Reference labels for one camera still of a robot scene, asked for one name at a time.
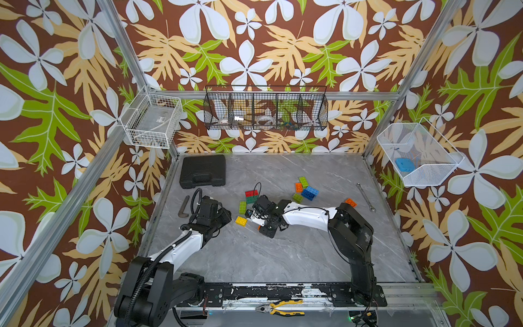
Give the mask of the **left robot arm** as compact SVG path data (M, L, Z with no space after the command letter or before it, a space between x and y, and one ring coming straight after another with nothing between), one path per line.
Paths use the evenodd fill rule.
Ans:
M175 278L175 272L231 221L222 203L204 196L175 241L152 256L133 259L114 308L117 326L160 326L177 305L202 304L204 277L183 273Z

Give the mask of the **yellow lego brick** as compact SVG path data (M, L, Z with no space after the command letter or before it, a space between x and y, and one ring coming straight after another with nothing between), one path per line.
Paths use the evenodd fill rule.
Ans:
M242 227L245 227L247 225L247 222L248 220L241 216L238 216L235 220L235 223Z

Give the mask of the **dark green lego brick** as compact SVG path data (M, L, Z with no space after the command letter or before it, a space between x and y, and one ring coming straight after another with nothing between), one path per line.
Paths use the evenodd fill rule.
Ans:
M246 197L246 202L247 202L247 204L254 204L258 198L259 198L259 196Z

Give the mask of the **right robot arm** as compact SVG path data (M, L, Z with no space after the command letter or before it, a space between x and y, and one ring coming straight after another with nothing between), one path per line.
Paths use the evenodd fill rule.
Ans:
M336 252L351 267L350 290L354 301L361 305L373 302L378 290L371 258L374 230L354 207L345 202L328 208L290 200L275 203L267 196L260 196L246 211L246 217L269 238L274 238L276 231L294 225L328 233Z

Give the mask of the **red lego brick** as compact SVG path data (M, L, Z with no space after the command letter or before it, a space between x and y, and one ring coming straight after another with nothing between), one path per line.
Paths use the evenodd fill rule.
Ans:
M246 198L251 198L251 197L254 197L254 196L258 196L259 195L259 192L257 190L251 190L251 191L247 191L245 192L245 197Z

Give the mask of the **lime green long lego brick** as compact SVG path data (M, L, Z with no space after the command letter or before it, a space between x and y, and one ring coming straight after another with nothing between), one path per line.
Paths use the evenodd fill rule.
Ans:
M240 215L244 215L247 212L247 202L246 201L240 201L240 204L238 206L238 213Z

